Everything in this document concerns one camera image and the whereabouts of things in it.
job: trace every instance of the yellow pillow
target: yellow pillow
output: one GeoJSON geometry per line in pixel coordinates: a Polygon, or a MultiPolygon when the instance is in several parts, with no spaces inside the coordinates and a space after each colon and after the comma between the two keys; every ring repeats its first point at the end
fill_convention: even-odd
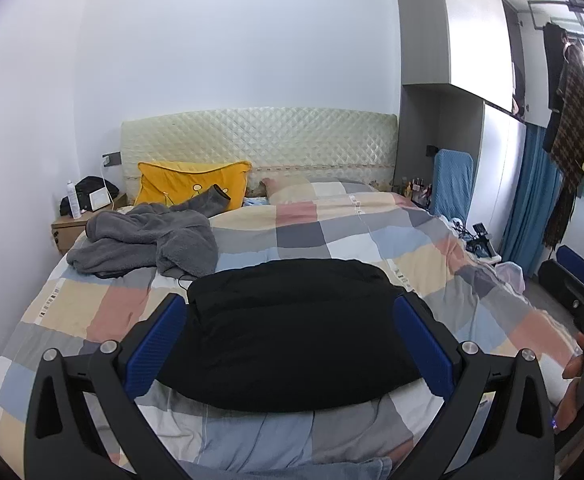
{"type": "Polygon", "coordinates": [[[141,189],[135,205],[141,202],[160,202],[168,206],[180,204],[218,184],[232,199],[230,210],[243,204],[251,164],[245,160],[221,164],[155,160],[139,162],[138,169],[141,171],[141,189]]]}

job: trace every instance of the human hand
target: human hand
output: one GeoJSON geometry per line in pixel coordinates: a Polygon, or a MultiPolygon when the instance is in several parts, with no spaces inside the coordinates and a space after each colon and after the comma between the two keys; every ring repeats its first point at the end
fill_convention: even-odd
{"type": "MultiPolygon", "coordinates": [[[[584,350],[584,334],[578,333],[576,336],[576,342],[584,350]]],[[[568,428],[568,426],[574,422],[578,410],[576,408],[576,389],[578,388],[578,383],[580,381],[579,377],[583,373],[584,366],[584,356],[579,355],[578,357],[572,357],[569,360],[565,370],[563,371],[563,379],[573,379],[571,381],[568,390],[565,392],[563,400],[558,406],[558,411],[556,412],[556,426],[557,431],[563,431],[568,428]]]]}

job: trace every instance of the blue curtain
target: blue curtain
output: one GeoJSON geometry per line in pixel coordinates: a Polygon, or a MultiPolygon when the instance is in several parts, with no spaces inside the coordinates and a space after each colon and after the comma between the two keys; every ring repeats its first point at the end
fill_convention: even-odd
{"type": "Polygon", "coordinates": [[[526,276],[536,269],[542,234],[560,191],[560,171],[542,148],[544,137],[545,128],[527,125],[518,188],[500,247],[503,261],[517,263],[526,276]]]}

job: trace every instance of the black folded jacket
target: black folded jacket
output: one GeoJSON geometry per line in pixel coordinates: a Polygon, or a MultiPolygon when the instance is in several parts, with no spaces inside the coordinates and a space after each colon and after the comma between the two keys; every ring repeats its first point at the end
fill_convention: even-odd
{"type": "Polygon", "coordinates": [[[246,412],[376,399],[420,377],[392,320],[402,292],[354,260],[280,260],[199,278],[158,380],[246,412]]]}

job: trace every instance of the patchwork bedspread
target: patchwork bedspread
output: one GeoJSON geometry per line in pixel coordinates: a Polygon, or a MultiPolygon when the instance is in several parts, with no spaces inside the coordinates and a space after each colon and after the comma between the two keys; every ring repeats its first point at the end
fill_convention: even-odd
{"type": "MultiPolygon", "coordinates": [[[[220,251],[217,270],[281,258],[374,264],[393,283],[416,290],[458,340],[471,339],[483,351],[505,355],[532,348],[550,400],[562,397],[566,384],[560,372],[576,349],[566,330],[478,264],[443,221],[403,197],[361,192],[240,208],[211,224],[220,251]]],[[[82,354],[104,340],[120,340],[166,294],[185,296],[188,284],[155,269],[99,280],[78,274],[65,260],[58,264],[0,357],[0,453],[21,477],[24,422],[43,350],[82,354]]],[[[157,382],[136,402],[183,462],[247,472],[376,458],[380,478],[412,449],[442,404],[424,381],[356,406],[296,414],[219,410],[157,382]]],[[[88,403],[110,457],[125,465],[96,398],[88,396],[88,403]]]]}

